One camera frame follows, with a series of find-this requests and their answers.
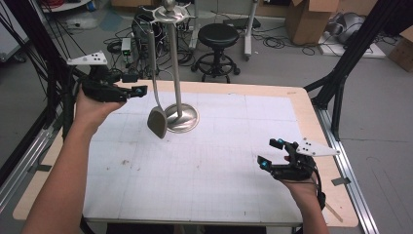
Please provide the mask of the person's right hand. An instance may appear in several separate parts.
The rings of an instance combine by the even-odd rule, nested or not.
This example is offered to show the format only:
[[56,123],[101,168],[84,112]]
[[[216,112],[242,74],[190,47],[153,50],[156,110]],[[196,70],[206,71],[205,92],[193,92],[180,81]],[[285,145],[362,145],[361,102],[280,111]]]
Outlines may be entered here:
[[282,180],[282,184],[287,187],[297,204],[318,200],[318,186],[311,179],[305,181]]

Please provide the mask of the white flat floor board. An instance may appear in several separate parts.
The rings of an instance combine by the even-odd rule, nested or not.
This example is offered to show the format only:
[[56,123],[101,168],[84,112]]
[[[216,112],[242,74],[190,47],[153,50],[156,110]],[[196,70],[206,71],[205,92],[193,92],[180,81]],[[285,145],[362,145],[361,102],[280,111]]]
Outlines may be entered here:
[[[324,56],[341,57],[346,52],[344,45],[327,33],[321,35],[318,46],[320,53]],[[385,56],[385,53],[375,43],[371,44],[363,54],[363,57],[368,59],[383,59]]]

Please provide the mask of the grey vacuum cleaner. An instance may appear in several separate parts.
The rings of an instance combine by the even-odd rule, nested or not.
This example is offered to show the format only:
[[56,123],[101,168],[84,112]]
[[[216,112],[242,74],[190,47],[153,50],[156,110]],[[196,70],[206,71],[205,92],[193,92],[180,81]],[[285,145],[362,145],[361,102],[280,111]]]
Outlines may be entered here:
[[341,44],[347,44],[363,23],[364,17],[356,13],[338,13],[327,22],[324,31],[335,37]]

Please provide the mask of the small cardboard box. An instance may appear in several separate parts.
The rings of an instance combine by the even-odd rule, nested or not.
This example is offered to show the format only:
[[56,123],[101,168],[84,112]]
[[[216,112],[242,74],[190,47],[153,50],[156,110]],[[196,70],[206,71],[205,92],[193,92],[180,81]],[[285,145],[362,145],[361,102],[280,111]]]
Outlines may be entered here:
[[389,59],[409,73],[413,73],[413,25],[400,33],[401,39],[389,54]]

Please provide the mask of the silver metal utensil stand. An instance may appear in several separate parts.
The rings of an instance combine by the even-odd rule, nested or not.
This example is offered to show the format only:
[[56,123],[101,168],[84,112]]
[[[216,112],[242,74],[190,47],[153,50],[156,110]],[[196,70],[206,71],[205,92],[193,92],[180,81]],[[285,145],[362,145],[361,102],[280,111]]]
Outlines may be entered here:
[[190,18],[186,6],[177,6],[175,0],[162,0],[162,5],[151,10],[153,20],[151,23],[164,24],[168,30],[169,54],[172,65],[172,79],[174,85],[175,104],[170,105],[166,112],[168,128],[167,131],[181,134],[193,130],[199,123],[198,110],[181,99],[179,67],[177,58],[176,25]]

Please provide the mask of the grey power supply box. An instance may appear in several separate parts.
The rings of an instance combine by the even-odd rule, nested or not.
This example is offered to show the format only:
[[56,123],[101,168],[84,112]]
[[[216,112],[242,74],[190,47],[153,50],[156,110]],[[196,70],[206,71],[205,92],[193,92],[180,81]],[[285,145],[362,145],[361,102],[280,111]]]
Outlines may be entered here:
[[131,64],[132,54],[131,54],[131,39],[130,38],[122,39],[121,53],[123,56],[124,63]]

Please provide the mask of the aluminium rail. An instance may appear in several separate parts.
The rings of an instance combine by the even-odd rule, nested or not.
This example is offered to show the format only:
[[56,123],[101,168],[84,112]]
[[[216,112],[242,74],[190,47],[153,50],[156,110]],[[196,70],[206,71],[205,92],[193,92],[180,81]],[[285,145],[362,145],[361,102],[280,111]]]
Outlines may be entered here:
[[55,132],[61,127],[61,110],[52,120],[43,111],[0,168],[0,214],[16,193],[33,164],[47,152]]
[[319,123],[323,129],[328,144],[339,151],[339,154],[334,157],[334,160],[341,178],[347,178],[349,180],[344,183],[344,186],[346,187],[354,211],[357,214],[358,224],[362,228],[362,232],[364,234],[380,234],[373,215],[362,194],[344,145],[330,130],[332,126],[332,118],[330,117],[330,114],[327,110],[319,110],[317,108],[315,108],[315,112],[319,118]]

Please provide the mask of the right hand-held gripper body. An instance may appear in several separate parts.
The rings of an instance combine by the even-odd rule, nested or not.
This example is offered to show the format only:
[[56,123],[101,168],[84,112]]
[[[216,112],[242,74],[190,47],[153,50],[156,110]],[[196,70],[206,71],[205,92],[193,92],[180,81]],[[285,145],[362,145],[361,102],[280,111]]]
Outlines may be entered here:
[[273,165],[271,175],[277,180],[305,180],[317,168],[315,157],[339,155],[340,151],[304,137],[299,142],[284,141],[288,153],[287,165]]

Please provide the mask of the metal spatula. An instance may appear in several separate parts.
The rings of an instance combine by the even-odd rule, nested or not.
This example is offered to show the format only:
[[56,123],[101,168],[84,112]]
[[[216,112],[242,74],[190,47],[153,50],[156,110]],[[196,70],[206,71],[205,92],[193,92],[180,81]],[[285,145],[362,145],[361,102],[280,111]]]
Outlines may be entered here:
[[162,108],[159,99],[158,86],[157,86],[157,63],[156,63],[156,48],[155,48],[155,33],[152,25],[149,25],[147,30],[148,35],[148,53],[149,53],[149,65],[151,70],[151,81],[153,86],[154,99],[156,105],[151,109],[147,126],[152,133],[158,138],[164,138],[168,128],[166,112]]

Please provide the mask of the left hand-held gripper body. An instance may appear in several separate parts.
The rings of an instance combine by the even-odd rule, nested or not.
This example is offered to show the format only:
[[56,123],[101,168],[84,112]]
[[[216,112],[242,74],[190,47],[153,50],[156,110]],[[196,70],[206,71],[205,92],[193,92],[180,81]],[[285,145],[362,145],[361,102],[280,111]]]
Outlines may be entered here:
[[99,51],[79,58],[69,58],[71,66],[89,65],[90,73],[82,79],[82,89],[88,98],[100,102],[126,102],[131,97],[131,89],[116,86],[122,73],[110,70],[104,52]]

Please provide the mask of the black flat device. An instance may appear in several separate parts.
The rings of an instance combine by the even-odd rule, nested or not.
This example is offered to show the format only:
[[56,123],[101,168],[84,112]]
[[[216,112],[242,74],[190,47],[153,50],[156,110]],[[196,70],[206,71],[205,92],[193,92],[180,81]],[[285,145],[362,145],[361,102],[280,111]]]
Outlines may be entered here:
[[[249,19],[225,19],[223,21],[227,25],[232,25],[237,29],[246,29],[248,27]],[[258,19],[253,19],[252,27],[257,28],[261,26],[261,22]]]

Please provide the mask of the black round stool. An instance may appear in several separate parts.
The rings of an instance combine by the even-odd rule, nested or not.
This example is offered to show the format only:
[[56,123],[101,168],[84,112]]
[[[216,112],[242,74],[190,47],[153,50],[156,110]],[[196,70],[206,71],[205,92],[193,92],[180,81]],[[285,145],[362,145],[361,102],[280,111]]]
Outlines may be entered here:
[[225,77],[226,82],[230,84],[229,74],[239,75],[241,70],[224,50],[234,46],[239,38],[237,29],[225,23],[210,23],[203,26],[198,32],[198,39],[203,45],[211,48],[212,52],[200,56],[191,65],[191,71],[201,71],[203,82],[208,76]]

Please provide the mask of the person's left hand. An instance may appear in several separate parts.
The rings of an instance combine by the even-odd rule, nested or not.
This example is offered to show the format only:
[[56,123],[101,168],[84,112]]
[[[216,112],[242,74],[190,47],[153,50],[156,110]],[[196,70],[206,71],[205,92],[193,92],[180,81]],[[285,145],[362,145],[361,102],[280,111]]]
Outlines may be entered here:
[[110,113],[124,105],[124,102],[99,102],[80,91],[77,95],[72,128],[77,132],[92,136]]

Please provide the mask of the white grid mat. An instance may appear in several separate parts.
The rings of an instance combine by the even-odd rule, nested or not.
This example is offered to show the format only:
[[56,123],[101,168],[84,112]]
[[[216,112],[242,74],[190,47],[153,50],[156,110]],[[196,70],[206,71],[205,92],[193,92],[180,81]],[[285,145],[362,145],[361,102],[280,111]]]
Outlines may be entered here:
[[295,224],[288,190],[261,170],[284,153],[272,138],[302,135],[287,97],[186,93],[200,113],[188,133],[158,138],[147,127],[153,97],[134,98],[94,135],[84,215],[90,220]]

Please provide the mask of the black metal frame strut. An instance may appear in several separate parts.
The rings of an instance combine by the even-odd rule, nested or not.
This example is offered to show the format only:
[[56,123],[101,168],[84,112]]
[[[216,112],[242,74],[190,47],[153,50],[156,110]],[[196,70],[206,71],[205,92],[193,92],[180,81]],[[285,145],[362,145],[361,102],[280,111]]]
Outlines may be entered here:
[[318,94],[311,98],[313,106],[317,109],[326,110],[330,101],[334,99],[330,131],[337,141],[340,140],[340,119],[347,78],[403,1],[377,0],[355,39],[334,68],[326,76],[304,87],[307,92],[319,88]]
[[12,176],[37,134],[52,125],[56,108],[67,91],[69,68],[38,16],[35,5],[35,0],[3,0],[0,3],[0,9],[3,6],[9,9],[6,15],[0,14],[0,23],[27,54],[38,78],[46,82],[44,92],[47,101],[45,108],[0,168],[0,185]]

